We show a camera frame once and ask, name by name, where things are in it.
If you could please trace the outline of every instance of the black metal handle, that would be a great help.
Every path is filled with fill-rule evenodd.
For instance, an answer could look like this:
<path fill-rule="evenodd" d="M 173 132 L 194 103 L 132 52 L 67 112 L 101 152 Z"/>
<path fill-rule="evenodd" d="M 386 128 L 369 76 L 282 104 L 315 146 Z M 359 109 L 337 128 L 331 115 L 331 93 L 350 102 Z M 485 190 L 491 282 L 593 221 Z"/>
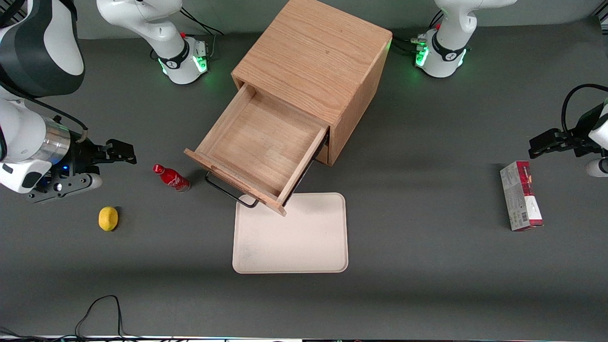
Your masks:
<path fill-rule="evenodd" d="M 256 205 L 258 205 L 258 203 L 260 202 L 259 200 L 255 200 L 255 202 L 251 203 L 251 204 L 247 204 L 243 201 L 240 200 L 240 198 L 232 195 L 230 192 L 224 190 L 222 187 L 220 187 L 219 185 L 215 184 L 214 182 L 209 180 L 209 174 L 211 173 L 211 171 L 208 171 L 207 174 L 205 175 L 205 181 L 207 183 L 209 183 L 209 185 L 211 185 L 212 187 L 214 187 L 215 189 L 218 189 L 219 191 L 223 192 L 224 194 L 228 195 L 230 198 L 232 198 L 233 200 L 241 203 L 242 205 L 244 205 L 247 208 L 254 208 Z"/>
<path fill-rule="evenodd" d="M 298 187 L 298 185 L 300 185 L 300 182 L 302 182 L 302 179 L 304 179 L 304 176 L 306 175 L 306 173 L 308 172 L 310 167 L 313 165 L 313 161 L 315 161 L 317 159 L 317 157 L 319 156 L 319 153 L 321 153 L 321 150 L 323 149 L 323 146 L 325 146 L 325 144 L 327 144 L 327 142 L 329 140 L 330 140 L 330 134 L 329 134 L 329 132 L 327 132 L 327 133 L 325 133 L 325 137 L 323 138 L 323 141 L 321 142 L 319 147 L 317 147 L 317 150 L 314 152 L 313 158 L 308 161 L 306 168 L 304 168 L 304 172 L 302 172 L 302 174 L 300 175 L 298 180 L 295 182 L 294 187 L 291 189 L 291 192 L 289 193 L 289 195 L 287 195 L 287 198 L 285 198 L 285 202 L 283 202 L 283 206 L 287 205 L 287 202 L 289 201 L 291 196 L 294 194 L 295 189 Z"/>

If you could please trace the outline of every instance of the lemon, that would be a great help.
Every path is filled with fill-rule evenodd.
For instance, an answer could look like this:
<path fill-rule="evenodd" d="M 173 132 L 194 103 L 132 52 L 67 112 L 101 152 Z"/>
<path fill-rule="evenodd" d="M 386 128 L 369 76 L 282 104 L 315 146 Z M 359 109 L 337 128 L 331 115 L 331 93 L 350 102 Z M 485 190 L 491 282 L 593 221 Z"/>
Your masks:
<path fill-rule="evenodd" d="M 99 227 L 106 232 L 116 228 L 118 225 L 118 211 L 112 207 L 105 207 L 99 212 Z"/>

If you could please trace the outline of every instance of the gray tabletop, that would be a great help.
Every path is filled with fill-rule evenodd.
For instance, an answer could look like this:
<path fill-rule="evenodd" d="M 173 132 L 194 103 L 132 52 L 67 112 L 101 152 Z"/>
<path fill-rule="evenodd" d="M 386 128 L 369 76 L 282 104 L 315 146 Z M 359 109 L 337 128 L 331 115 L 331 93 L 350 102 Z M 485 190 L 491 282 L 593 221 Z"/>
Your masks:
<path fill-rule="evenodd" d="M 112 293 L 136 335 L 608 339 L 608 181 L 571 152 L 533 161 L 545 226 L 511 232 L 499 178 L 527 159 L 529 138 L 559 126 L 569 90 L 606 83 L 596 21 L 480 28 L 443 80 L 391 53 L 336 165 L 314 164 L 297 189 L 346 198 L 340 274 L 236 274 L 235 203 L 200 183 L 182 153 L 236 94 L 230 71 L 256 38 L 219 37 L 210 72 L 187 86 L 169 82 L 144 40 L 81 42 L 84 84 L 47 101 L 98 144 L 132 143 L 139 163 L 101 166 L 101 188 L 46 205 L 0 188 L 0 324 L 70 333 Z M 571 124 L 604 97 L 576 95 Z M 194 188 L 162 184 L 157 162 Z M 97 226 L 104 206 L 120 207 L 114 232 Z M 115 324 L 113 303 L 101 302 L 83 333 L 114 334 Z"/>

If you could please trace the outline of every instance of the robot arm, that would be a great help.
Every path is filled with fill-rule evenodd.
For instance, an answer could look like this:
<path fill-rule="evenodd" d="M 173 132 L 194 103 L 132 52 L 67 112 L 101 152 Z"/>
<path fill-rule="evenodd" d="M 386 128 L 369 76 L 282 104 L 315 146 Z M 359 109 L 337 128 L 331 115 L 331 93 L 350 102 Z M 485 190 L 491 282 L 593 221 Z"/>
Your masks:
<path fill-rule="evenodd" d="M 574 150 L 575 156 L 600 154 L 585 166 L 587 173 L 594 177 L 608 177 L 608 99 L 581 116 L 576 127 L 568 129 L 565 119 L 568 101 L 580 89 L 596 88 L 608 91 L 608 87 L 585 84 L 574 88 L 562 107 L 562 129 L 552 128 L 530 140 L 529 154 L 536 159 L 546 153 Z"/>
<path fill-rule="evenodd" d="M 182 37 L 167 19 L 182 8 L 182 0 L 97 0 L 97 9 L 112 25 L 145 39 L 158 55 L 163 72 L 177 84 L 194 82 L 207 72 L 207 46 Z"/>
<path fill-rule="evenodd" d="M 515 2 L 517 0 L 435 0 L 444 18 L 439 29 L 431 28 L 418 35 L 416 41 L 422 41 L 424 47 L 421 47 L 416 66 L 433 77 L 452 75 L 462 65 L 465 46 L 477 28 L 473 11 L 497 9 Z"/>
<path fill-rule="evenodd" d="M 24 3 L 17 0 L 12 8 Z M 132 146 L 118 141 L 95 145 L 81 122 L 36 99 L 80 87 L 85 66 L 75 21 L 71 0 L 29 0 L 26 17 L 0 29 L 0 183 L 29 193 L 34 202 L 99 187 L 95 164 L 136 163 Z M 83 134 L 68 130 L 60 116 L 51 119 L 26 108 L 26 99 L 75 120 Z"/>

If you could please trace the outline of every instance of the cable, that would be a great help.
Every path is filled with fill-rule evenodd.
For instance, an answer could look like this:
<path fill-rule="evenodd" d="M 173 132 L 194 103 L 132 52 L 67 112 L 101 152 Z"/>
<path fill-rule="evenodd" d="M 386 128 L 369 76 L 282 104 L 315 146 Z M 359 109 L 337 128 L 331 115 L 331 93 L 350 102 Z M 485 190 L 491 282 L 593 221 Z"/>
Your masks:
<path fill-rule="evenodd" d="M 202 26 L 205 30 L 207 30 L 209 32 L 210 35 L 213 35 L 213 34 L 211 33 L 211 31 L 209 31 L 209 29 L 214 30 L 215 32 L 218 32 L 221 35 L 224 35 L 224 32 L 222 32 L 218 29 L 215 29 L 209 25 L 205 25 L 205 24 L 201 23 L 200 21 L 198 21 L 192 14 L 190 14 L 190 12 L 188 12 L 187 9 L 182 7 L 182 9 L 179 12 L 181 14 L 183 14 L 186 18 L 188 18 L 188 19 L 194 21 L 195 23 L 199 24 L 200 26 Z"/>
<path fill-rule="evenodd" d="M 183 16 L 185 16 L 186 18 L 194 21 L 195 23 L 199 24 L 200 26 L 202 26 L 203 29 L 205 29 L 205 31 L 207 31 L 207 33 L 209 33 L 210 35 L 213 35 L 213 32 L 211 32 L 207 26 L 201 22 L 199 22 L 198 20 L 196 20 L 195 17 L 193 17 L 191 14 L 186 14 L 185 12 L 183 12 L 183 10 L 179 11 Z"/>
<path fill-rule="evenodd" d="M 81 142 L 84 142 L 86 140 L 87 134 L 89 133 L 89 128 L 82 123 L 82 121 L 76 119 L 74 116 L 71 116 L 70 114 L 67 114 L 66 112 L 59 110 L 51 105 L 48 105 L 42 101 L 39 101 L 37 99 L 34 99 L 33 97 L 29 96 L 28 94 L 22 92 L 22 91 L 18 91 L 17 89 L 9 86 L 8 84 L 6 84 L 5 82 L 0 81 L 0 86 L 2 86 L 4 89 L 6 89 L 8 92 L 11 92 L 17 96 L 21 96 L 26 100 L 30 100 L 33 103 L 45 107 L 48 110 L 54 111 L 55 113 L 64 116 L 72 121 L 74 121 L 76 124 L 78 124 L 78 126 L 80 126 L 82 128 L 82 134 L 80 135 L 80 139 L 76 140 L 77 144 L 80 144 Z"/>
<path fill-rule="evenodd" d="M 429 28 L 432 28 L 436 22 L 441 20 L 441 18 L 443 18 L 443 11 L 439 10 L 439 12 L 437 12 L 437 14 L 433 17 L 433 20 L 430 21 Z"/>
<path fill-rule="evenodd" d="M 397 45 L 396 43 L 392 43 L 392 44 L 390 45 L 390 47 L 391 47 L 391 48 L 396 47 L 397 49 L 399 49 L 399 50 L 401 50 L 401 51 L 407 52 L 408 54 L 415 54 L 415 53 L 417 53 L 417 51 L 416 51 L 416 50 L 406 49 L 406 48 L 404 48 L 404 47 L 402 47 L 402 46 Z"/>
<path fill-rule="evenodd" d="M 8 2 L 8 0 L 3 0 L 3 1 L 4 1 L 5 4 L 7 4 L 9 6 L 12 5 L 10 2 Z M 21 19 L 17 18 L 16 20 L 23 20 L 26 17 L 25 15 L 23 15 L 23 13 L 21 13 L 21 9 L 19 9 L 17 11 L 17 13 L 15 13 L 15 15 L 17 15 L 17 14 L 21 17 Z"/>
<path fill-rule="evenodd" d="M 409 43 L 409 42 L 410 42 L 410 40 L 409 40 L 409 39 L 401 38 L 401 37 L 399 37 L 399 36 L 396 36 L 394 33 L 393 33 L 393 38 L 394 38 L 395 40 L 402 41 L 403 43 Z"/>
<path fill-rule="evenodd" d="M 568 131 L 568 125 L 566 124 L 566 110 L 568 109 L 568 103 L 569 103 L 570 99 L 572 98 L 572 95 L 574 95 L 574 93 L 576 93 L 577 91 L 579 91 L 580 89 L 583 89 L 583 88 L 595 88 L 595 89 L 599 89 L 599 90 L 608 92 L 608 86 L 596 85 L 593 83 L 586 83 L 583 85 L 579 85 L 576 88 L 572 89 L 568 93 L 566 98 L 564 99 L 564 104 L 562 106 L 562 117 L 561 117 L 562 129 L 564 130 L 564 133 L 566 134 L 566 137 L 568 138 L 568 140 L 570 140 L 571 143 L 573 143 L 574 145 L 577 145 L 579 148 L 582 148 L 582 149 L 584 149 L 582 144 L 579 141 L 576 141 L 574 139 L 574 137 L 572 136 L 572 133 L 570 131 Z"/>
<path fill-rule="evenodd" d="M 91 305 L 89 306 L 89 308 L 87 309 L 84 317 L 82 317 L 81 320 L 78 321 L 78 323 L 76 324 L 76 326 L 74 327 L 74 335 L 78 338 L 84 338 L 84 336 L 80 335 L 80 327 L 82 326 L 82 324 L 84 323 L 84 321 L 86 321 L 86 318 L 89 316 L 89 314 L 91 313 L 91 310 L 93 309 L 93 306 L 95 306 L 95 304 L 99 301 L 101 301 L 102 299 L 106 299 L 106 298 L 114 298 L 114 300 L 116 301 L 116 309 L 118 310 L 118 326 L 117 326 L 117 333 L 118 336 L 122 337 L 124 340 L 133 340 L 136 341 L 135 339 L 130 339 L 125 337 L 124 335 L 128 335 L 125 332 L 125 329 L 123 328 L 123 324 L 122 324 L 122 311 L 120 309 L 120 302 L 118 300 L 118 297 L 115 295 L 107 295 L 107 296 L 103 296 L 103 297 L 99 297 L 97 298 L 95 301 L 93 301 L 93 303 L 91 303 Z"/>
<path fill-rule="evenodd" d="M 12 331 L 6 327 L 0 327 L 0 333 L 2 333 L 4 335 L 10 335 L 10 336 L 22 338 L 22 339 L 25 339 L 26 341 L 29 340 L 29 341 L 38 341 L 38 342 L 56 342 L 56 341 L 62 340 L 63 338 L 73 336 L 73 335 L 63 335 L 62 337 L 58 337 L 58 338 L 46 338 L 46 337 L 41 337 L 41 336 L 19 335 L 18 333 L 15 333 L 14 331 Z"/>
<path fill-rule="evenodd" d="M 213 35 L 213 43 L 211 45 L 211 53 L 209 54 L 209 58 L 213 57 L 213 54 L 215 53 L 215 40 L 218 37 L 218 35 Z"/>
<path fill-rule="evenodd" d="M 154 58 L 154 56 L 152 56 L 152 54 L 155 53 L 154 49 L 150 49 L 150 59 L 151 60 L 158 60 L 158 55 L 156 55 L 156 58 Z"/>
<path fill-rule="evenodd" d="M 26 0 L 15 0 L 12 4 L 2 13 L 0 16 L 0 26 L 4 27 L 5 24 L 11 20 L 15 14 L 21 9 L 21 6 L 25 4 Z"/>
<path fill-rule="evenodd" d="M 2 10 L 3 13 L 6 13 L 6 9 L 4 8 L 4 6 L 0 5 L 0 9 Z M 15 19 L 14 16 L 10 17 L 8 20 L 10 20 L 10 25 L 14 25 L 17 23 L 17 19 Z"/>

